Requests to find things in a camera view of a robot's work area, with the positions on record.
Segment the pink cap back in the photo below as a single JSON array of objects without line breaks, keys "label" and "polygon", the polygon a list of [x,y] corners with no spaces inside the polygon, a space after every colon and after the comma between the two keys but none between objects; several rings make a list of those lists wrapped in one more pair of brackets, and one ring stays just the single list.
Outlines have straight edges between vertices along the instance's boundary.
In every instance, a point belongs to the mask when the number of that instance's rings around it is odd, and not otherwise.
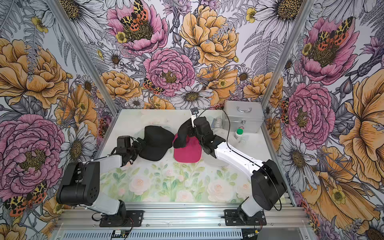
[{"label": "pink cap back", "polygon": [[179,163],[197,163],[202,157],[202,147],[196,137],[187,136],[187,145],[174,150],[174,159]]}]

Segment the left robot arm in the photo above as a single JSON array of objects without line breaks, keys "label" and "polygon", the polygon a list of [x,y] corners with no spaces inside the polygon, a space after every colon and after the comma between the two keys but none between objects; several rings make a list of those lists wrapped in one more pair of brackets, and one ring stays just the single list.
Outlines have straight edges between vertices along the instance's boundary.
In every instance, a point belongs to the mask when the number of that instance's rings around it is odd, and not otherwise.
[{"label": "left robot arm", "polygon": [[68,164],[56,194],[57,202],[125,219],[125,203],[100,192],[101,175],[128,163],[133,164],[145,146],[142,139],[120,136],[109,155],[84,163]]}]

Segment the white Colorado cap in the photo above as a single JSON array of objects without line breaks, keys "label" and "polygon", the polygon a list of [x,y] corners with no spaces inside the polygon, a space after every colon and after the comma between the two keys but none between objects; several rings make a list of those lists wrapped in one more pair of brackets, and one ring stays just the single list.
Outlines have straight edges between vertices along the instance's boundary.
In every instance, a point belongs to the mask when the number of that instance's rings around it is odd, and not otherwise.
[{"label": "white Colorado cap", "polygon": [[216,159],[216,158],[212,157],[211,155],[207,155],[206,153],[203,153],[202,159],[206,164],[208,164],[212,167],[227,167],[229,165],[225,161]]}]

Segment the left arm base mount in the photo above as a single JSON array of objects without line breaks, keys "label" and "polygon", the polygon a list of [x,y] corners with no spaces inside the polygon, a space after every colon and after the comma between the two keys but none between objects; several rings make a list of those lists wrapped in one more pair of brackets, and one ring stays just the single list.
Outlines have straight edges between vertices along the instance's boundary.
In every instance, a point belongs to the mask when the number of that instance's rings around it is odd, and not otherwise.
[{"label": "left arm base mount", "polygon": [[102,215],[101,228],[140,227],[144,218],[143,210],[118,211],[115,215]]}]

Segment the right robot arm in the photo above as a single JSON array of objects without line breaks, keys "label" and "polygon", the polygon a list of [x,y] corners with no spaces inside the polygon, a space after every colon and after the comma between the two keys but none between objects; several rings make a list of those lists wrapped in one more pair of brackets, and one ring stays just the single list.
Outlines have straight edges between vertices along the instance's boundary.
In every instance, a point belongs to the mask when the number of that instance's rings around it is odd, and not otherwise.
[{"label": "right robot arm", "polygon": [[261,211],[271,210],[287,191],[287,185],[277,164],[272,160],[263,162],[254,159],[230,145],[224,138],[213,133],[205,117],[192,121],[193,133],[204,152],[224,161],[251,181],[252,194],[239,207],[239,215],[254,217]]}]

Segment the black cap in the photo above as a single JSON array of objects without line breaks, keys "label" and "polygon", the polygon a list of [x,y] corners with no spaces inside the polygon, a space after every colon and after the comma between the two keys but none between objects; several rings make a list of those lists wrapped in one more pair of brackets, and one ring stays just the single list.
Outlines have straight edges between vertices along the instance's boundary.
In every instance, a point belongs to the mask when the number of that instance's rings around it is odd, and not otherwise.
[{"label": "black cap", "polygon": [[175,135],[160,126],[146,126],[144,128],[144,138],[138,138],[142,146],[139,156],[145,160],[157,162],[173,146]]},{"label": "black cap", "polygon": [[184,148],[187,145],[187,137],[194,137],[194,127],[192,125],[192,120],[188,119],[185,121],[178,130],[177,136],[173,142],[173,147],[175,149]]}]

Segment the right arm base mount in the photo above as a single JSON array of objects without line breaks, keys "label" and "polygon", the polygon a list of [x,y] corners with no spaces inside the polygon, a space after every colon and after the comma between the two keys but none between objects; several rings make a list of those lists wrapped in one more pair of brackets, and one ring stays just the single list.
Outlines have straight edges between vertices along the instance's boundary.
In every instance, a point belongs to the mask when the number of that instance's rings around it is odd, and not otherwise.
[{"label": "right arm base mount", "polygon": [[267,225],[264,211],[257,212],[254,216],[249,217],[242,210],[224,210],[224,216],[221,217],[225,220],[226,226],[259,226]]}]

